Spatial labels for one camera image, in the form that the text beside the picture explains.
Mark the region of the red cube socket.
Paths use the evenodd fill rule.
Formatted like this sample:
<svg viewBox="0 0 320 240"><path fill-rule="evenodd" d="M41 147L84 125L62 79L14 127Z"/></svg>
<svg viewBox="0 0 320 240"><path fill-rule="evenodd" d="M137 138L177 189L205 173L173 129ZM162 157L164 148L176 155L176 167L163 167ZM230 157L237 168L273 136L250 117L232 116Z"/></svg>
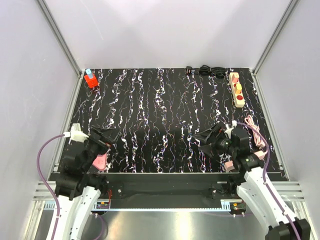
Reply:
<svg viewBox="0 0 320 240"><path fill-rule="evenodd" d="M99 82L93 73L91 75L85 75L84 79L90 89L93 89L99 85Z"/></svg>

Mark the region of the pink power strip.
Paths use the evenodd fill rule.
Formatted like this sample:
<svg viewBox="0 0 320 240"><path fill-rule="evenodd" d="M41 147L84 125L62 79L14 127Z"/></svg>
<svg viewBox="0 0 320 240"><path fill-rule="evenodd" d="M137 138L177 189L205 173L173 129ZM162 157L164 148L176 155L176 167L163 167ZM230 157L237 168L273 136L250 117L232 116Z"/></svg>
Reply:
<svg viewBox="0 0 320 240"><path fill-rule="evenodd" d="M267 153L268 153L268 151L258 150L258 151L256 151L256 152L254 152L254 155L255 155L256 157L258 157L258 159L259 159L260 161L263 161ZM228 172L232 172L233 170L236 169L236 168L235 168L235 165L234 165L234 163L233 163L232 160L226 161L226 162L223 164L223 167L224 167L224 169L225 169L225 171L226 171L227 173L228 173Z"/></svg>

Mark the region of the light blue plug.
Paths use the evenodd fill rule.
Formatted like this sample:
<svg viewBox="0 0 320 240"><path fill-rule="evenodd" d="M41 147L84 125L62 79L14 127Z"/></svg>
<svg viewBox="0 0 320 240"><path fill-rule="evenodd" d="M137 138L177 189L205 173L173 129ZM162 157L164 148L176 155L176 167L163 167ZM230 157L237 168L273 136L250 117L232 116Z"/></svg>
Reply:
<svg viewBox="0 0 320 240"><path fill-rule="evenodd" d="M90 79L93 78L93 73L92 73L92 71L91 71L89 68L86 69L85 72L86 72L87 76L88 76Z"/></svg>

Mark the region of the pink triangular socket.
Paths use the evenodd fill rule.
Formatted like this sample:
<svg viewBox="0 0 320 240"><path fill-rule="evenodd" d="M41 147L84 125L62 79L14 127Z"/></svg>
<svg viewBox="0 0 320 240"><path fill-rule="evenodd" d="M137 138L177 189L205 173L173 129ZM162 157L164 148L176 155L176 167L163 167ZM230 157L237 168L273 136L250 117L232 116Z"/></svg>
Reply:
<svg viewBox="0 0 320 240"><path fill-rule="evenodd" d="M107 165L107 153L101 155L99 154L96 159L93 161L92 165L99 171L104 171Z"/></svg>

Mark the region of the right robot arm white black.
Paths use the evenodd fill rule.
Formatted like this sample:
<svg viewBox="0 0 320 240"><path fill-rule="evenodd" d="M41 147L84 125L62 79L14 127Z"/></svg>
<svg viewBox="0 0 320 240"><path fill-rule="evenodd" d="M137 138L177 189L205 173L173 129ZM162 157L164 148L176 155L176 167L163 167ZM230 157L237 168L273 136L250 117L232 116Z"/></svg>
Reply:
<svg viewBox="0 0 320 240"><path fill-rule="evenodd" d="M202 145L204 154L231 156L239 175L230 177L226 188L232 198L241 198L265 228L267 240L308 240L311 226L300 219L281 198L266 173L267 163L250 148L250 137L242 127L232 128L219 122L193 136Z"/></svg>

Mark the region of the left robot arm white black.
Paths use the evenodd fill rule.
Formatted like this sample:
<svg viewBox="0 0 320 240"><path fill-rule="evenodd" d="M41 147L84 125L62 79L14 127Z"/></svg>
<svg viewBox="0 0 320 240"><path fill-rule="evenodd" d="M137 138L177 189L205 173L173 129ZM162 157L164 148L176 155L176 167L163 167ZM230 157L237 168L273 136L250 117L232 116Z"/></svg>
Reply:
<svg viewBox="0 0 320 240"><path fill-rule="evenodd" d="M63 162L59 176L52 190L55 200L54 213L47 239L79 240L92 208L98 198L108 193L107 178L104 175L89 173L97 157L114 147L120 135L118 128L91 127L85 134L78 123L63 137L84 145L84 149L74 158Z"/></svg>

